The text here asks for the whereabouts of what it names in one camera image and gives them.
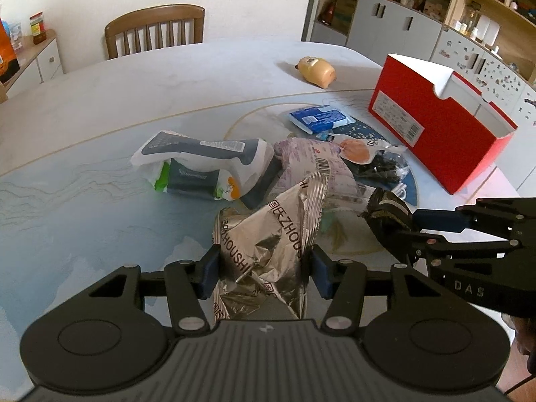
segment gold foil wrapper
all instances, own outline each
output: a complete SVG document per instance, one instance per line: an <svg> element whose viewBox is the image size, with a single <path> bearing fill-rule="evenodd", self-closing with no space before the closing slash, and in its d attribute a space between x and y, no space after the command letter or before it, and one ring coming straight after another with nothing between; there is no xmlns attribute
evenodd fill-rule
<svg viewBox="0 0 536 402"><path fill-rule="evenodd" d="M216 320L246 318L269 296L304 317L302 256L314 244L326 189L326 177L314 173L250 216L231 208L218 214L213 239L223 270L214 290Z"/></svg>

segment marble tabletop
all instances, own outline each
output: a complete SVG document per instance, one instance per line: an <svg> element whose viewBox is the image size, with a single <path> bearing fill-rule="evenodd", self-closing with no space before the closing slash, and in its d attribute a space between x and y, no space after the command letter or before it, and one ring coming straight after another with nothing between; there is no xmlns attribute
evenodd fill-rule
<svg viewBox="0 0 536 402"><path fill-rule="evenodd" d="M302 80L294 65L304 56L333 64L338 77L329 89ZM155 192L129 164L149 137L173 130L204 140L276 142L298 133L287 112L331 104L399 143L367 110L380 71L333 45L216 41L107 61L0 105L0 399L30 388L18 344L38 316L123 264L161 270L199 259L210 247L214 216L228 203ZM517 195L494 166L448 195L406 157L419 207L453 209L477 197ZM334 251L330 238L320 237L321 246L333 258L389 270L395 259L361 220L348 221L359 240ZM489 237L465 231L448 239ZM314 288L309 296L308 316L318 318L328 304ZM384 307L372 305L362 323ZM207 301L203 307L211 312ZM165 299L147 299L146 311L169 321Z"/></svg>

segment blue wet wipes package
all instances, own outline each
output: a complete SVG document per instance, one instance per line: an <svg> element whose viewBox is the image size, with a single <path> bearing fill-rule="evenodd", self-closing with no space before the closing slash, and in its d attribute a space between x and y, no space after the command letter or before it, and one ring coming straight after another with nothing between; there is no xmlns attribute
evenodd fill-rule
<svg viewBox="0 0 536 402"><path fill-rule="evenodd" d="M332 106L307 107L291 112L288 117L307 134L321 133L355 122L355 119Z"/></svg>

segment wooden chair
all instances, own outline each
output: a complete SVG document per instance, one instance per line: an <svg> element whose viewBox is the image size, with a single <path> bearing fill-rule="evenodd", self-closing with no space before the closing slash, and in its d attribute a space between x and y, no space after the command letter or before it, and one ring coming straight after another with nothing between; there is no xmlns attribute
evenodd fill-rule
<svg viewBox="0 0 536 402"><path fill-rule="evenodd" d="M147 9L135 10L114 19L104 29L106 39L106 47L108 48L109 59L118 57L116 36L123 35L124 54L130 54L129 32L133 30L134 48L136 53L140 53L141 42L139 31L144 31L145 51L152 49L152 41L149 28L156 26L155 48L164 48L164 40L162 36L162 25L166 26L165 36L167 37L167 46L174 47L175 45L185 45L186 26L185 23L194 21L194 43L203 42L203 28L205 24L205 9L201 6L193 6L187 4L165 5L149 7ZM177 37L177 44L173 35L173 24L179 23L180 35Z"/></svg>

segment screw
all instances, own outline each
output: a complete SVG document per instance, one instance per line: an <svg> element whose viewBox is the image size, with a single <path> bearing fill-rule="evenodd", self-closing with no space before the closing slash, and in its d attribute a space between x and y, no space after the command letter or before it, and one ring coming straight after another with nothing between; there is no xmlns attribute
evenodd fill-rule
<svg viewBox="0 0 536 402"><path fill-rule="evenodd" d="M179 321L179 328L185 331L197 331L205 326L205 321L199 317L183 317Z"/></svg>
<svg viewBox="0 0 536 402"><path fill-rule="evenodd" d="M326 326L332 330L346 330L352 326L352 321L344 316L331 316L326 320Z"/></svg>

